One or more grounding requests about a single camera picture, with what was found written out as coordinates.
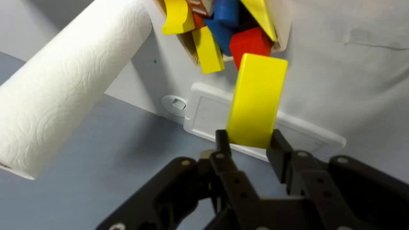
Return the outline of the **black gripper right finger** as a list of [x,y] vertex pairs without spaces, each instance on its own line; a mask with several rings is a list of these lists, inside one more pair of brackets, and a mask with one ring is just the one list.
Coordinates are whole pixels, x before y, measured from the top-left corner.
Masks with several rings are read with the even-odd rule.
[[309,152],[293,149],[278,129],[273,130],[265,154],[286,191],[310,203],[310,213],[322,230],[374,230],[352,213],[324,163]]

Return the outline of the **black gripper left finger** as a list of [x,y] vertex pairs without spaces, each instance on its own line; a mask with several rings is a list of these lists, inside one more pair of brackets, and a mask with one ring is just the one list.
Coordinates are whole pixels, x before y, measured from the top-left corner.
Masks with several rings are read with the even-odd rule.
[[231,158],[227,132],[215,131],[215,150],[209,162],[215,173],[215,217],[212,230],[272,230],[265,208],[246,175]]

